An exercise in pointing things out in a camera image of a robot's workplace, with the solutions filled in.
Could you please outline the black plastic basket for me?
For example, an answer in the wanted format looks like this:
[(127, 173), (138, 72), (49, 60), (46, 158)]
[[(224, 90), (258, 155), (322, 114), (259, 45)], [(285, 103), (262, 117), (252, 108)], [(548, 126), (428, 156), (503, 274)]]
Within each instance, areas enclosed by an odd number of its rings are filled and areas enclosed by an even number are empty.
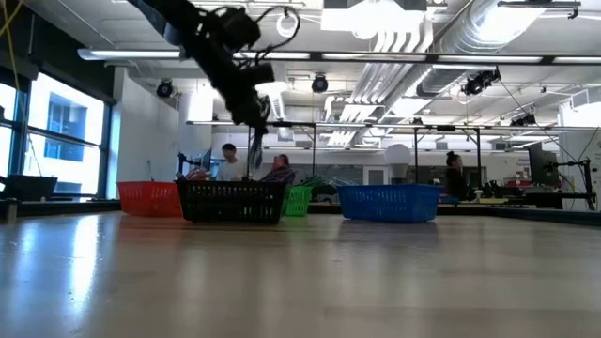
[(291, 186), (257, 181), (178, 181), (182, 216), (195, 223), (278, 223)]

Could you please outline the black aluminium table frame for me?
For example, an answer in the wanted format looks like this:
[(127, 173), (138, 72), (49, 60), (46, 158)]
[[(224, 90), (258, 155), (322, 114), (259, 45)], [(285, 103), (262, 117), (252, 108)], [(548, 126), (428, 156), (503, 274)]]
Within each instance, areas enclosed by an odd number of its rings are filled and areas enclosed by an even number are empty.
[[(113, 201), (93, 202), (25, 202), (16, 204), (17, 217), (41, 217), (71, 214), (120, 211), (120, 203)], [(569, 211), (558, 209), (483, 207), (460, 205), (438, 207), (438, 216), (498, 217), (548, 223), (567, 223), (601, 228), (601, 212)]]

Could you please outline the black computer monitor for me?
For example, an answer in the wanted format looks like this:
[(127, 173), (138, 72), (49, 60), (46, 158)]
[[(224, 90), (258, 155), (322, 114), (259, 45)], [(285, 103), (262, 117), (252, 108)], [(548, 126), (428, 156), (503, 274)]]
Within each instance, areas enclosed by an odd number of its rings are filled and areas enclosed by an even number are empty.
[(541, 144), (528, 147), (531, 181), (534, 185), (557, 187), (560, 183), (556, 166), (557, 155), (546, 151)]

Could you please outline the green plastic basket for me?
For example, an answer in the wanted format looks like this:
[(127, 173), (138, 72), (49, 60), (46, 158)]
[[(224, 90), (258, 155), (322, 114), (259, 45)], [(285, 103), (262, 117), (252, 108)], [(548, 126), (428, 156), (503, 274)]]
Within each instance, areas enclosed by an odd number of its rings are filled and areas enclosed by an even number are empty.
[(294, 186), (287, 197), (285, 215), (287, 217), (304, 217), (307, 215), (309, 203), (312, 199), (312, 188)]

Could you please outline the black rig frame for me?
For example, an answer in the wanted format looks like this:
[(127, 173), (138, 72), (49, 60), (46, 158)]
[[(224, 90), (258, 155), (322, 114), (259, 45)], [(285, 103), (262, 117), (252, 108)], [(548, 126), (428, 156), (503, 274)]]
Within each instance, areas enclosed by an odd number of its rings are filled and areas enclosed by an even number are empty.
[[(287, 129), (301, 129), (302, 131), (305, 131), (306, 129), (312, 129), (313, 133), (309, 133), (308, 137), (312, 142), (312, 154), (313, 154), (313, 164), (312, 164), (312, 174), (314, 175), (316, 173), (316, 123), (315, 122), (300, 122), (300, 121), (283, 121), (283, 120), (276, 120), (276, 121), (264, 121), (261, 124), (257, 124), (256, 126), (250, 126), (252, 128), (255, 129), (259, 129), (261, 127), (265, 127), (266, 128), (266, 134), (269, 133), (269, 127), (274, 127), (274, 128), (287, 128)], [(250, 177), (251, 176), (251, 168), (259, 168), (260, 165), (262, 164), (262, 162), (256, 162), (255, 158), (254, 158), (254, 163), (253, 164), (248, 164), (247, 160), (246, 160), (246, 177)]]
[(413, 150), (414, 150), (414, 167), (415, 181), (419, 180), (419, 131), (425, 130), (427, 135), (430, 131), (436, 131), (442, 134), (461, 131), (466, 137), (476, 145), (476, 161), (477, 161), (477, 180), (476, 184), (479, 188), (483, 186), (483, 167), (482, 167), (482, 147), (481, 147), (481, 129), (478, 127), (457, 126), (457, 125), (415, 125), (413, 131)]

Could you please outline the blue plastic basket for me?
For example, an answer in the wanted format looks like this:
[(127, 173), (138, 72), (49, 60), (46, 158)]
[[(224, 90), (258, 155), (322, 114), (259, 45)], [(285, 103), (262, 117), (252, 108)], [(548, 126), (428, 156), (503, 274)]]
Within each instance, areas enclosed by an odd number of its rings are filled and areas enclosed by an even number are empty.
[(380, 223), (424, 223), (436, 218), (441, 186), (355, 185), (337, 188), (345, 218)]

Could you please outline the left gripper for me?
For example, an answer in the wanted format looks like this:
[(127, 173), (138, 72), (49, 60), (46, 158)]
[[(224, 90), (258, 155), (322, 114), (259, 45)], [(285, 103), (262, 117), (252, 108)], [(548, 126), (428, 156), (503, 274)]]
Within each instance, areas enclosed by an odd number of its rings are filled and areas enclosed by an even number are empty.
[[(237, 65), (230, 56), (221, 56), (225, 77), (224, 100), (226, 108), (232, 115), (235, 124), (246, 124), (247, 126), (256, 126), (266, 121), (265, 111), (266, 100), (260, 97), (255, 86), (250, 86), (244, 79), (242, 70), (257, 64), (269, 62), (251, 62), (242, 66)], [(248, 154), (247, 163), (253, 164), (263, 161), (263, 138), (266, 134), (266, 128), (261, 127), (248, 129)]]

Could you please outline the person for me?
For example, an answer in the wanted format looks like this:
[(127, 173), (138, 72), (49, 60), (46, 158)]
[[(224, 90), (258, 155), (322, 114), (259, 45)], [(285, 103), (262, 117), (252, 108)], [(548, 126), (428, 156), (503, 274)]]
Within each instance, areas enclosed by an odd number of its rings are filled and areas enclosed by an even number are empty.
[(463, 175), (462, 158), (453, 151), (450, 151), (447, 153), (446, 164), (446, 193), (460, 201), (472, 200), (473, 193)]
[(246, 174), (246, 163), (237, 157), (237, 149), (233, 144), (222, 146), (224, 162), (219, 166), (216, 179), (218, 181), (241, 181)]
[(291, 185), (295, 177), (295, 172), (290, 168), (289, 158), (286, 154), (280, 154), (274, 157), (271, 170), (260, 179), (260, 182)]

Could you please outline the computer monitor on arm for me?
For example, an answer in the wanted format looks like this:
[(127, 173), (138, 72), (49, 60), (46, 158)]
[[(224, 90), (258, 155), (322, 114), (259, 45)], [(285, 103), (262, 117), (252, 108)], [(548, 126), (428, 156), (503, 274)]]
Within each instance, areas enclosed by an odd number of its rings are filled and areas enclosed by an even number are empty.
[(177, 154), (176, 180), (205, 181), (210, 178), (210, 154), (201, 157), (187, 157), (184, 153)]

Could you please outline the white bulb on silver base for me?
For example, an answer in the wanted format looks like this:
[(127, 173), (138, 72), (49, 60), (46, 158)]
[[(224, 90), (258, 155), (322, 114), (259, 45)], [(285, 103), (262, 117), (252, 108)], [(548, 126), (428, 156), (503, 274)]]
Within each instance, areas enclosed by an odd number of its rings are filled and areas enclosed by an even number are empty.
[(384, 151), (384, 160), (390, 170), (390, 181), (393, 185), (407, 181), (407, 170), (411, 162), (411, 151), (403, 144), (388, 146)]

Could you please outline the black tray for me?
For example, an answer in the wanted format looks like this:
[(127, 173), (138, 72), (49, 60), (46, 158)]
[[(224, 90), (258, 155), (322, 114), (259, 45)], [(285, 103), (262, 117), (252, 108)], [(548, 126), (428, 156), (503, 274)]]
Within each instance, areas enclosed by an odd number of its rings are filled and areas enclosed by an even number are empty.
[(39, 202), (53, 195), (56, 182), (56, 177), (9, 175), (0, 178), (0, 183), (4, 185), (4, 189), (0, 192), (0, 199), (13, 198), (21, 202)]

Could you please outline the silver ventilation duct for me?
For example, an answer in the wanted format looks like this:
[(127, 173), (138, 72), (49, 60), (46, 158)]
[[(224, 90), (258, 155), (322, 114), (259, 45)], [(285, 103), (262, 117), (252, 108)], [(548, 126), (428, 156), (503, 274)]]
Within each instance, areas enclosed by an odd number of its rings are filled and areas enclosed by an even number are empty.
[[(473, 0), (432, 46), (436, 54), (494, 54), (522, 35), (546, 10), (500, 7), (500, 1)], [(416, 86), (419, 97), (435, 97), (465, 74), (466, 69), (435, 69), (423, 65)]]

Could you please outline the long led light bar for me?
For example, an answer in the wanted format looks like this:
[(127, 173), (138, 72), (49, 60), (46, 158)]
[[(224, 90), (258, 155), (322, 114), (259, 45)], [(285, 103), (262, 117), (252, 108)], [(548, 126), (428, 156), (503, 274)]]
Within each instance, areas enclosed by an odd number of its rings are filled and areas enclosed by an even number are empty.
[[(133, 61), (185, 59), (178, 50), (93, 50), (79, 49), (86, 61)], [(404, 63), (445, 65), (508, 65), (508, 66), (599, 66), (601, 56), (552, 54), (431, 54), (431, 53), (342, 53), (342, 52), (238, 52), (234, 60), (256, 59), (272, 61)]]

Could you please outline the red plastic basket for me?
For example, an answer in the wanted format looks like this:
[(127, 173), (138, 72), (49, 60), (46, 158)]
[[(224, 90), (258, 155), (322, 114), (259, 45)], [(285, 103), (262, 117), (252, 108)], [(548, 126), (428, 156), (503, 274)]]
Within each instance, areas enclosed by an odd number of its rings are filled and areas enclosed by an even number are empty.
[(130, 181), (117, 183), (121, 210), (131, 216), (181, 218), (174, 182)]

